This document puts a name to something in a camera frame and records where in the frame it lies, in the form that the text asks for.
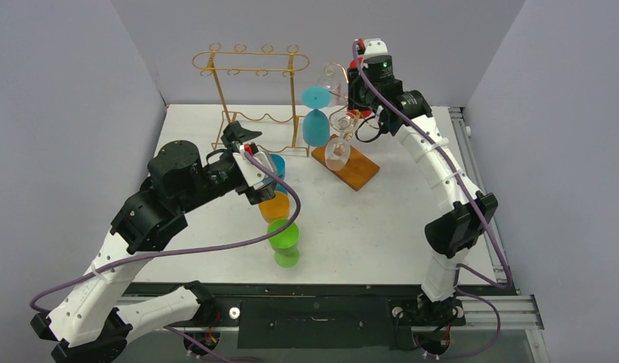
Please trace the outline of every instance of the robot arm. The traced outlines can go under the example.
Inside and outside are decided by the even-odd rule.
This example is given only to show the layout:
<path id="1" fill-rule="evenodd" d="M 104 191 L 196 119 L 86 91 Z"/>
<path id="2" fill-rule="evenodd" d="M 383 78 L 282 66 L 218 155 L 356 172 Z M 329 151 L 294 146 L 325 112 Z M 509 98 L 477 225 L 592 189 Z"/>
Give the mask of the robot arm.
<path id="1" fill-rule="evenodd" d="M 63 302 L 31 321 L 39 337 L 59 342 L 51 356 L 56 362 L 113 361 L 128 343 L 177 321 L 201 320 L 212 296 L 198 281 L 172 293 L 128 306 L 115 306 L 126 288 L 150 259 L 120 265 L 102 273 L 96 270 L 120 259 L 165 249 L 172 237 L 187 226 L 184 214 L 237 191 L 251 204 L 274 197 L 275 184 L 244 156 L 250 153 L 275 171 L 266 151 L 245 144 L 260 135 L 230 123 L 222 142 L 226 149 L 201 161 L 189 141 L 165 145 L 148 164 L 150 176 L 141 190 L 124 203 L 112 221 L 110 234 L 86 273 L 95 277 L 76 285 Z M 219 154 L 217 161 L 209 159 Z"/>
<path id="2" fill-rule="evenodd" d="M 408 150 L 433 191 L 442 216 L 425 226 L 432 256 L 421 289 L 430 303 L 449 301 L 455 292 L 457 264 L 463 261 L 484 231 L 479 218 L 456 183 L 456 174 L 461 173 L 470 195 L 477 196 L 475 201 L 487 221 L 492 219 L 496 210 L 496 198 L 492 194 L 483 195 L 465 173 L 462 173 L 459 163 L 447 147 L 448 139 L 439 133 L 427 101 L 419 91 L 405 92 L 403 82 L 394 77 L 392 57 L 387 53 L 385 43 L 380 39 L 359 40 L 358 49 L 362 68 L 375 88 L 435 142 L 431 144 L 424 140 L 396 114 L 384 110 L 378 97 L 361 80 L 357 68 L 351 67 L 347 71 L 348 109 L 374 111 L 378 118 L 379 132 L 390 133 Z M 451 170 L 436 151 L 437 146 L 452 160 L 456 172 Z"/>

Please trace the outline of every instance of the wooden block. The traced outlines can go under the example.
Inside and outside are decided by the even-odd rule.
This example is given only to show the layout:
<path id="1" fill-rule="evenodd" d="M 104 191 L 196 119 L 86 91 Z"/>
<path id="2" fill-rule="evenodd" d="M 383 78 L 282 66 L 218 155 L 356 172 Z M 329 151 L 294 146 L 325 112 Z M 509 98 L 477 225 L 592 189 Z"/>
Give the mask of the wooden block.
<path id="1" fill-rule="evenodd" d="M 317 147 L 312 151 L 312 157 L 319 161 L 327 170 L 334 173 L 345 184 L 355 191 L 359 191 L 380 169 L 373 161 L 361 154 L 356 148 L 352 147 L 350 151 L 350 160 L 347 161 L 345 167 L 337 172 L 330 170 L 325 165 L 325 146 Z"/>

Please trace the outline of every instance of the gray wall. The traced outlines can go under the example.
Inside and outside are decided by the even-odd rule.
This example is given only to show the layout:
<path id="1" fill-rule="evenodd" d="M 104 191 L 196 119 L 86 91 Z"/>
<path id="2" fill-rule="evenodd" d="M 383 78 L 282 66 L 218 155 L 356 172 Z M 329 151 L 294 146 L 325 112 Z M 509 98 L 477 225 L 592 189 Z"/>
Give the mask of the gray wall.
<path id="1" fill-rule="evenodd" d="M 245 43 L 279 50 L 297 43 L 311 60 L 298 73 L 297 90 L 314 84 L 322 65 L 348 65 L 357 37 L 381 37 L 396 74 L 431 104 L 463 106 L 477 87 L 524 0 L 113 0 L 158 89 L 171 104 L 218 103 L 211 77 L 200 77 L 191 58 L 212 42 L 226 49 Z M 255 62 L 225 61 L 243 67 Z M 228 102 L 285 104 L 287 80 L 271 74 L 221 75 Z"/>
<path id="2" fill-rule="evenodd" d="M 466 116 L 552 360 L 619 361 L 619 0 L 527 0 Z"/>
<path id="3" fill-rule="evenodd" d="M 51 361 L 29 299 L 85 271 L 162 120 L 110 2 L 0 1 L 0 362 Z"/>

